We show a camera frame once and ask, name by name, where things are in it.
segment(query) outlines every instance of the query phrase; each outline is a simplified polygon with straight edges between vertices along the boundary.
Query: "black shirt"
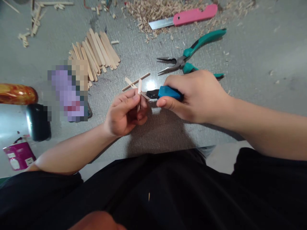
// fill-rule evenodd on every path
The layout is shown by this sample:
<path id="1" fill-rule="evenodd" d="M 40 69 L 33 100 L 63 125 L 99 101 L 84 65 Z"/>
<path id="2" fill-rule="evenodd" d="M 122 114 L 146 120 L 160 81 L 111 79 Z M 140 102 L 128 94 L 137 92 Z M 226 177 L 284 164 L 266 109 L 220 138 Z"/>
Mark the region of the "black shirt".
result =
<path id="1" fill-rule="evenodd" d="M 307 229 L 306 161 L 242 148 L 227 175 L 187 155 L 117 160 L 84 183 L 23 172 L 0 188 L 0 229 L 68 229 L 96 210 L 127 229 Z"/>

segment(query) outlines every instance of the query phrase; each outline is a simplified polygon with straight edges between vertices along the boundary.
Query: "forearm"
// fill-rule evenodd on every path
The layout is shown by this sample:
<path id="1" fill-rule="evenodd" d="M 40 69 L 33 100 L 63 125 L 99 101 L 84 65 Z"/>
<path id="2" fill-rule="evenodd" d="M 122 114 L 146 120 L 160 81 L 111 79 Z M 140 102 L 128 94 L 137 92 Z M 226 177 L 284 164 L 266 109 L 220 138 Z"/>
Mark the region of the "forearm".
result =
<path id="1" fill-rule="evenodd" d="M 35 161 L 32 169 L 37 167 L 50 173 L 74 174 L 115 140 L 116 137 L 108 134 L 101 124 L 47 150 Z"/>
<path id="2" fill-rule="evenodd" d="M 307 160 L 307 118 L 233 99 L 218 126 L 242 135 L 260 153 Z"/>

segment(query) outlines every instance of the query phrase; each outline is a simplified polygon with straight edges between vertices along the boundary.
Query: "pink utility knife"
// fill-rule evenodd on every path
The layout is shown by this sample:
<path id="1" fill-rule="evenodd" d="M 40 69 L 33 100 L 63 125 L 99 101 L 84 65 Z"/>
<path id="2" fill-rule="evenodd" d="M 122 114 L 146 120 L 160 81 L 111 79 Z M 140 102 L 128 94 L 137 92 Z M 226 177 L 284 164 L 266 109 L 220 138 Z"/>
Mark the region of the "pink utility knife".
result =
<path id="1" fill-rule="evenodd" d="M 161 19 L 158 21 L 149 22 L 152 30 L 167 27 L 167 26 L 181 26 L 191 22 L 202 21 L 213 18 L 217 13 L 217 5 L 212 4 L 205 8 L 204 11 L 193 9 L 189 11 L 180 12 L 174 15 L 173 18 Z"/>

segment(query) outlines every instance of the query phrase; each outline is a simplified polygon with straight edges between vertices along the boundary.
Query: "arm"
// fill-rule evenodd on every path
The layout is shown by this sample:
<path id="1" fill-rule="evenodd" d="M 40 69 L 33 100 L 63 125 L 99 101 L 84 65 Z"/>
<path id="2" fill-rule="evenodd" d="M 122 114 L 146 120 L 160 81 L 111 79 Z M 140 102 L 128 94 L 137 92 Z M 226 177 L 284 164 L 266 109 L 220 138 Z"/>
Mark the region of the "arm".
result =
<path id="1" fill-rule="evenodd" d="M 208 71 L 169 76 L 164 85 L 184 94 L 181 103 L 162 97 L 157 106 L 182 119 L 210 123 L 242 135 L 258 152 L 293 160 L 307 160 L 307 118 L 260 107 L 229 96 Z"/>
<path id="2" fill-rule="evenodd" d="M 137 113 L 140 100 L 141 110 Z M 138 95 L 137 89 L 120 94 L 113 101 L 103 124 L 47 150 L 27 171 L 64 175 L 78 172 L 116 139 L 127 135 L 136 125 L 144 124 L 147 109 L 147 100 Z"/>

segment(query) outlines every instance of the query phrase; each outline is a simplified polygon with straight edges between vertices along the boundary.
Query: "orange bottle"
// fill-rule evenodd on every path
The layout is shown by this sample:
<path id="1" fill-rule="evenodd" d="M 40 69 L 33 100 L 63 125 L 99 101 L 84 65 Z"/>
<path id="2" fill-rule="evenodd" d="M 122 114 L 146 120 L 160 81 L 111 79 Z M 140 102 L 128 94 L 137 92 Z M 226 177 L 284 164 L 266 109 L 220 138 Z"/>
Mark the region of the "orange bottle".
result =
<path id="1" fill-rule="evenodd" d="M 37 93 L 32 87 L 17 84 L 0 84 L 0 103 L 28 105 L 37 101 Z"/>

